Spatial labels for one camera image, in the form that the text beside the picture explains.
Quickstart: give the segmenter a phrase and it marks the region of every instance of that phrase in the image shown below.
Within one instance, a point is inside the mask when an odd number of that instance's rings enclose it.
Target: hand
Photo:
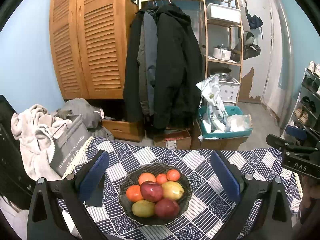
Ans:
[[[299,206],[300,210],[310,207],[311,200],[310,198],[318,199],[320,198],[320,185],[316,185],[316,181],[309,177],[302,177],[303,185],[303,197]]]

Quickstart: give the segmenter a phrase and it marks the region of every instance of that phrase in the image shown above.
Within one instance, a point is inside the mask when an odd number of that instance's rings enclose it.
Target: hooded jacket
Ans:
[[[170,118],[195,114],[200,102],[196,84],[202,80],[202,56],[189,15],[175,4],[156,11],[158,46],[154,91],[154,127]]]
[[[123,92],[129,122],[143,119],[137,55],[141,24],[148,9],[139,10],[131,25]],[[156,11],[154,18],[158,31],[153,125],[163,129],[170,119],[195,114],[201,95],[195,85],[202,80],[202,57],[190,16],[174,4],[152,9]]]

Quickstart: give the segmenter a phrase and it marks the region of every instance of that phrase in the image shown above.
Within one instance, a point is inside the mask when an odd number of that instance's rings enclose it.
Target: yellow fruit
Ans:
[[[173,200],[177,200],[182,197],[183,195],[183,188],[182,186],[175,181],[168,181],[162,184],[163,187],[163,197],[170,198]]]
[[[148,218],[155,214],[155,203],[148,200],[139,200],[132,205],[131,209],[137,217]]]

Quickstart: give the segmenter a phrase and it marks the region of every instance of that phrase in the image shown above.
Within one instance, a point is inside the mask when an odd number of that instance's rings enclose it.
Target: table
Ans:
[[[106,170],[103,206],[86,206],[102,232],[128,240],[210,240],[217,233],[235,206],[226,196],[214,170],[210,166],[212,150],[171,150],[160,147],[140,147],[123,142],[108,141],[91,137],[85,154],[75,172],[100,150],[109,153],[109,167]],[[250,173],[255,179],[271,181],[280,177],[291,210],[299,210],[302,190],[296,174],[281,167],[281,154],[274,148],[252,151],[222,151],[230,163],[242,173]],[[187,211],[166,226],[143,226],[124,214],[118,201],[121,181],[131,170],[148,163],[162,162],[177,167],[188,176],[192,198]],[[59,205],[66,209],[63,200]],[[248,220],[241,231],[245,236],[253,225],[261,201],[256,200]]]

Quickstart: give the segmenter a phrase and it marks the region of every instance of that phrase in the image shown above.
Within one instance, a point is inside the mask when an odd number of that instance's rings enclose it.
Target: tangerine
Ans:
[[[177,181],[180,178],[180,172],[177,170],[169,170],[167,172],[167,179],[169,181]]]
[[[143,200],[143,196],[141,195],[139,185],[132,185],[132,186],[128,187],[125,194],[126,194],[127,198],[132,202],[137,202],[139,200]]]
[[[156,182],[160,185],[164,184],[167,181],[167,175],[165,175],[164,173],[160,173],[158,176],[156,176]]]
[[[156,182],[156,177],[149,173],[149,172],[145,172],[142,173],[138,179],[139,184],[141,185],[142,183],[144,183],[145,181],[153,181]]]

